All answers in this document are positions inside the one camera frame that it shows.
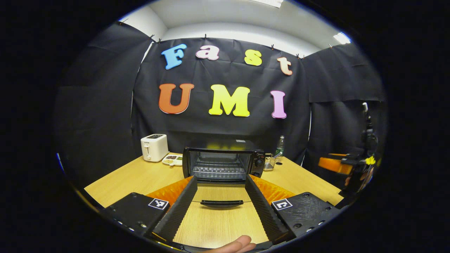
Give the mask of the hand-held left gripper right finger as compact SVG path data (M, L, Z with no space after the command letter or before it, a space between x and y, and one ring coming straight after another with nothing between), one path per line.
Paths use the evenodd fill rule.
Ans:
M310 192L268 201L251 175L246 175L245 189L273 245L303 238L343 212Z

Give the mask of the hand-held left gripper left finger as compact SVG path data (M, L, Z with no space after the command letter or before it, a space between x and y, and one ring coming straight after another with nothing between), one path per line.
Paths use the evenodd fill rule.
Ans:
M102 215L138 236L164 243L171 242L198 189L196 176L185 180L187 184L175 198L173 205L162 197L149 197L132 192L104 208Z

